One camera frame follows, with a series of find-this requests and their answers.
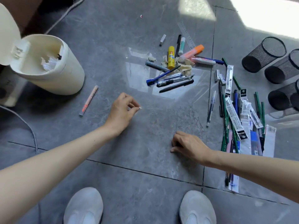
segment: mesh pen holder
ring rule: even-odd
[[[278,111],[299,107],[299,79],[287,86],[273,90],[268,95],[270,105]]]
[[[294,49],[288,56],[265,69],[265,77],[272,83],[279,84],[299,74],[299,49]]]
[[[262,43],[242,59],[246,71],[256,73],[286,54],[286,46],[276,37],[266,37]]]

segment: white cable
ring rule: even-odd
[[[17,117],[19,117],[29,127],[29,129],[30,129],[30,131],[31,131],[31,133],[33,135],[34,146],[35,146],[35,153],[38,154],[38,147],[37,147],[36,137],[35,137],[35,134],[34,134],[32,128],[29,126],[29,124],[18,113],[14,112],[13,110],[10,110],[9,108],[6,108],[6,107],[4,107],[2,105],[0,105],[0,108],[4,109],[6,111],[9,111],[9,112],[11,112],[13,114],[15,114]]]
[[[74,3],[71,7],[68,8],[68,10],[66,10],[66,12],[59,18],[59,20],[57,20],[47,31],[46,31],[46,35],[60,22],[63,20],[63,18],[66,17],[67,14],[69,14],[70,11],[72,11],[74,8],[76,8],[78,5],[80,5],[82,2],[84,2],[84,0],[80,0],[77,1],[76,3]]]

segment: gray tile floor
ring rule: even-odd
[[[176,44],[177,22],[183,21],[194,42],[204,45],[203,56],[225,57],[234,65],[234,75],[248,89],[249,100],[258,91],[266,105],[267,124],[278,128],[275,157],[299,160],[298,115],[283,117],[285,113],[276,112],[267,101],[268,93],[281,85],[269,83],[263,70],[252,74],[241,66],[241,59],[266,36],[281,38],[288,51],[298,48],[299,40],[246,26],[235,1],[86,0],[54,28],[51,34],[70,46],[86,77],[82,90],[73,96],[50,94],[30,83],[26,86],[14,110],[36,132],[40,152],[101,126],[121,92],[134,96],[143,109],[121,136],[41,201],[43,223],[61,223],[71,196],[87,186],[97,188],[103,197],[103,223],[178,223],[181,199],[191,189],[209,197],[219,224],[298,220],[297,204],[286,198],[245,179],[240,179],[240,193],[233,194],[224,187],[222,171],[169,153],[176,130],[197,135],[211,149],[220,150],[223,121],[217,108],[210,127],[205,127],[209,98],[217,89],[211,69],[193,69],[194,84],[163,94],[145,84],[158,72],[144,65],[144,57],[152,54],[160,62],[168,47]],[[246,5],[248,0],[240,1]],[[59,14],[44,16],[41,27],[47,28]],[[159,47],[163,34],[166,41]],[[225,71],[219,65],[215,69]],[[95,85],[99,90],[80,118],[79,110]],[[26,126],[15,116],[0,113],[0,167],[5,168],[33,156],[34,149]],[[37,223],[37,211],[33,208],[19,222]]]

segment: shoe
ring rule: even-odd
[[[216,215],[210,200],[201,192],[187,192],[180,206],[181,224],[216,224]]]
[[[73,195],[63,216],[63,224],[99,224],[103,216],[103,200],[98,190],[83,188]]]

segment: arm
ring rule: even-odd
[[[176,132],[172,144],[171,152],[238,175],[299,203],[298,161],[214,151],[198,137],[181,131]]]
[[[0,223],[13,223],[25,214],[86,158],[118,136],[138,110],[139,104],[122,93],[102,127],[0,170]]]

